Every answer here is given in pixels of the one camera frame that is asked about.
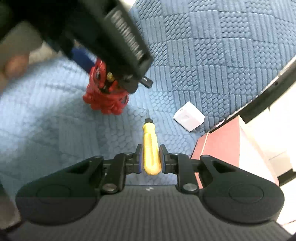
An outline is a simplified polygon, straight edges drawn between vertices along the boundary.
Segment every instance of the screwdriver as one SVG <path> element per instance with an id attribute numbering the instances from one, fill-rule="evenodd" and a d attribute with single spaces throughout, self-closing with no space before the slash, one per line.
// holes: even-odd
<path id="1" fill-rule="evenodd" d="M 148 175 L 157 175 L 161 171 L 161 164 L 159 158 L 159 150 L 157 137 L 155 133 L 155 125 L 153 120 L 149 116 L 149 110 L 147 110 L 147 118 L 143 125 L 143 162 L 144 169 Z"/>

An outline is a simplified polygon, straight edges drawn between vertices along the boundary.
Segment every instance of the white box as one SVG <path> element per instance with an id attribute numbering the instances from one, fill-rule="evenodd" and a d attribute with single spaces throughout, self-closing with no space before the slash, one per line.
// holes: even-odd
<path id="1" fill-rule="evenodd" d="M 205 121 L 205 116 L 189 101 L 175 113 L 173 118 L 188 131 L 192 131 Z"/>

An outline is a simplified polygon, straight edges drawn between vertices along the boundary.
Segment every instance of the human hand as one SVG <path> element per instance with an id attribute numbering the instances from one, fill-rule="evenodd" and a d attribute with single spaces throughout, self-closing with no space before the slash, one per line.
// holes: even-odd
<path id="1" fill-rule="evenodd" d="M 0 71 L 0 93 L 7 85 L 9 79 L 23 75 L 29 63 L 29 54 L 17 55 L 10 58 Z"/>

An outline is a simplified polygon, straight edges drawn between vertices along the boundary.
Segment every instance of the checkered pattern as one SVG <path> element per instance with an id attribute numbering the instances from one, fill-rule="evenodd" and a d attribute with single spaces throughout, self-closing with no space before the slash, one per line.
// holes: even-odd
<path id="1" fill-rule="evenodd" d="M 134 151 L 147 110 L 159 144 L 190 155 L 202 134 L 260 94 L 296 54 L 294 0 L 138 0 L 130 14 L 154 56 L 147 72 L 154 83 L 139 86 L 122 115 L 85 105 L 88 76 L 65 58 L 32 66 L 3 93 L 0 178 L 15 180 L 5 182 L 10 190 L 93 155 Z M 191 133 L 173 120 L 187 101 L 205 115 Z M 145 180 L 173 184 L 176 176 Z"/>

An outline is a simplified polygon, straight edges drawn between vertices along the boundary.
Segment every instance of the red toy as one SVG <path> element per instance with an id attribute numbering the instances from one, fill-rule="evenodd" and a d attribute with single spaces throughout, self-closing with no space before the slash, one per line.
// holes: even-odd
<path id="1" fill-rule="evenodd" d="M 106 64 L 97 59 L 89 73 L 89 84 L 83 100 L 93 110 L 120 115 L 128 103 L 128 92 L 120 88 L 112 73 L 107 73 Z"/>

